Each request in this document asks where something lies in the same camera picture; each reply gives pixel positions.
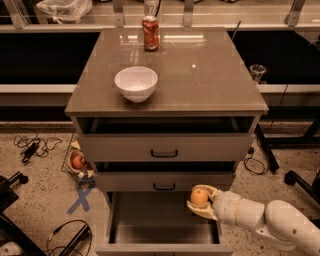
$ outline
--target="glass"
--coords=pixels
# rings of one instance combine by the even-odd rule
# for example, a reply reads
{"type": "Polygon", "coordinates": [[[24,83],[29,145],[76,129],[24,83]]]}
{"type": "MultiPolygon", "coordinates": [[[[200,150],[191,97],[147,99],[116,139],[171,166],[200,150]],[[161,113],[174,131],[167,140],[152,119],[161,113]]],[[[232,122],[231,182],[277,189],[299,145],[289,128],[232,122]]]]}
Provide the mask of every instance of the glass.
{"type": "Polygon", "coordinates": [[[254,64],[250,66],[250,75],[252,79],[258,84],[267,69],[259,64],[254,64]]]}

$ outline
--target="small object on floor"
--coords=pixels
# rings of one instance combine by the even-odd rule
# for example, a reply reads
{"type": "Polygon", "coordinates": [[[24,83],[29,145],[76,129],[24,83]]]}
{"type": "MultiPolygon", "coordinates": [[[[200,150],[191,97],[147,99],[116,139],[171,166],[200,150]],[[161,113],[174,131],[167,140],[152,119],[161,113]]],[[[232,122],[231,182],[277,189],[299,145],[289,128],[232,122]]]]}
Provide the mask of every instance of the small object on floor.
{"type": "Polygon", "coordinates": [[[30,147],[22,152],[23,158],[22,163],[26,164],[30,161],[31,157],[37,152],[39,148],[39,143],[33,142],[30,147]]]}
{"type": "Polygon", "coordinates": [[[87,201],[87,196],[91,192],[91,190],[95,187],[94,184],[90,184],[87,189],[83,190],[81,186],[77,187],[77,192],[79,195],[79,198],[77,201],[74,202],[74,204],[70,207],[70,209],[67,211],[68,214],[72,214],[80,204],[82,204],[82,207],[85,211],[90,210],[90,206],[87,201]]]}

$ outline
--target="soda can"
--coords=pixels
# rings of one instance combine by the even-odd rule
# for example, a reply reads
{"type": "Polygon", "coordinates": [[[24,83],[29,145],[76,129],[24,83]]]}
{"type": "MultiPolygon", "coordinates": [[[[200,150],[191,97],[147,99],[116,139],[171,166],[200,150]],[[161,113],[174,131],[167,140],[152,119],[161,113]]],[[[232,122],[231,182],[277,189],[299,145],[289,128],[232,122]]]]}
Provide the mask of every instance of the soda can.
{"type": "Polygon", "coordinates": [[[144,49],[154,51],[159,48],[159,23],[156,17],[147,15],[142,19],[144,49]]]}

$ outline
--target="drawer handle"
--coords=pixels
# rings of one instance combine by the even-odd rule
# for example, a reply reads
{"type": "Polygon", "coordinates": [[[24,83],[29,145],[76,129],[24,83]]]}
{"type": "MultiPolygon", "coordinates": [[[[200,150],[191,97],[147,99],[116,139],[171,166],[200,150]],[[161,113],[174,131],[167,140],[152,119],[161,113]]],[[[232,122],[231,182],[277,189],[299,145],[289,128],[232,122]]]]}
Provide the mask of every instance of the drawer handle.
{"type": "Polygon", "coordinates": [[[161,152],[154,152],[153,149],[151,149],[151,156],[155,158],[175,158],[178,156],[178,150],[175,150],[173,153],[161,153],[161,152]]]}
{"type": "Polygon", "coordinates": [[[176,189],[176,184],[173,183],[171,187],[164,187],[164,186],[161,187],[161,186],[157,186],[156,183],[153,183],[153,189],[154,190],[160,190],[160,191],[164,191],[164,190],[171,191],[171,190],[175,190],[176,189]]]}

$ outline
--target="black cable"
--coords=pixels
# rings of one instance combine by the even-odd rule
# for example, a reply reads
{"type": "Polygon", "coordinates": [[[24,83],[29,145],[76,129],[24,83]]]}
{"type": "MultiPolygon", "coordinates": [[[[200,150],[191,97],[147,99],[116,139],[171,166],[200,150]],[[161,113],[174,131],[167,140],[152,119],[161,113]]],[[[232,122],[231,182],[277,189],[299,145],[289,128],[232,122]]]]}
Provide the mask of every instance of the black cable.
{"type": "Polygon", "coordinates": [[[66,226],[66,225],[68,225],[68,224],[70,224],[70,223],[74,223],[74,222],[82,222],[82,223],[84,223],[85,225],[87,225],[88,228],[89,228],[90,240],[89,240],[89,247],[88,247],[88,251],[87,251],[87,253],[86,253],[86,256],[89,255],[89,252],[90,252],[90,249],[91,249],[91,244],[92,244],[92,232],[91,232],[90,226],[89,226],[88,223],[85,222],[84,220],[70,220],[70,221],[62,224],[61,226],[57,227],[57,228],[49,235],[49,237],[47,238],[47,242],[46,242],[46,252],[49,252],[49,251],[51,251],[51,250],[56,250],[56,249],[58,249],[58,248],[67,248],[66,246],[58,246],[58,247],[55,247],[54,249],[49,249],[49,242],[52,240],[53,236],[54,236],[55,234],[57,234],[64,226],[66,226]]]}
{"type": "Polygon", "coordinates": [[[258,159],[253,158],[254,148],[250,148],[248,154],[249,154],[249,157],[247,157],[247,158],[244,159],[244,161],[243,161],[244,167],[245,167],[249,172],[251,172],[251,173],[253,173],[253,174],[256,174],[256,175],[266,174],[266,173],[268,172],[268,170],[269,170],[269,167],[266,168],[265,165],[264,165],[261,161],[259,161],[258,159]],[[254,170],[252,170],[252,169],[248,166],[248,163],[249,163],[250,161],[254,161],[254,162],[260,164],[260,165],[262,166],[262,171],[260,171],[260,172],[255,172],[254,170]]]}
{"type": "Polygon", "coordinates": [[[28,138],[26,136],[20,136],[20,135],[16,135],[15,138],[14,138],[14,141],[13,141],[13,144],[15,146],[17,146],[18,148],[22,148],[23,150],[21,151],[21,155],[24,154],[24,152],[33,144],[33,143],[36,143],[36,144],[42,144],[43,143],[43,146],[40,147],[40,150],[42,151],[41,153],[38,153],[38,152],[35,152],[35,154],[40,157],[40,158],[45,158],[49,155],[49,152],[54,150],[56,148],[56,146],[60,143],[62,143],[62,140],[59,139],[59,138],[48,138],[48,139],[41,139],[39,138],[39,134],[36,130],[34,129],[30,129],[30,128],[22,128],[22,127],[18,127],[19,129],[23,129],[23,130],[28,130],[28,131],[31,131],[33,133],[35,133],[34,137],[33,138],[28,138]]]}

